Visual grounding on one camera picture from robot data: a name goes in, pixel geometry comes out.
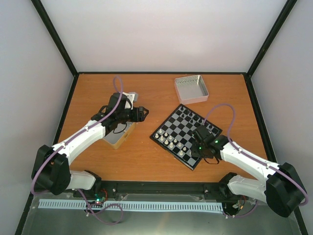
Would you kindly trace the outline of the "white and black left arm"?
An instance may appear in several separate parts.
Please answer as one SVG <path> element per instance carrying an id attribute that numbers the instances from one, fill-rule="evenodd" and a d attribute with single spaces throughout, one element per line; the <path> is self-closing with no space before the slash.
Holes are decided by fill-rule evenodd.
<path id="1" fill-rule="evenodd" d="M 102 191 L 101 179 L 91 171 L 71 171 L 73 161 L 89 146 L 113 132 L 119 124 L 143 122 L 149 111 L 135 107 L 138 94 L 114 93 L 108 105 L 102 106 L 88 123 L 66 140 L 49 147 L 41 146 L 36 155 L 32 185 L 59 195 L 66 190 L 83 189 L 96 197 Z"/>

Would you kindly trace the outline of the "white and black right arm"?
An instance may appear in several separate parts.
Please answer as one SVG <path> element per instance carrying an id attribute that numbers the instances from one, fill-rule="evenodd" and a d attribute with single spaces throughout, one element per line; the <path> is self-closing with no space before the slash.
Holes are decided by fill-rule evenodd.
<path id="1" fill-rule="evenodd" d="M 262 201 L 281 217 L 289 217 L 297 207 L 308 203 L 308 194 L 293 165 L 280 165 L 258 157 L 227 136 L 215 137 L 203 125 L 197 127 L 192 136 L 193 156 L 231 163 L 254 177 L 253 180 L 240 175 L 229 178 L 226 185 L 232 194 Z"/>

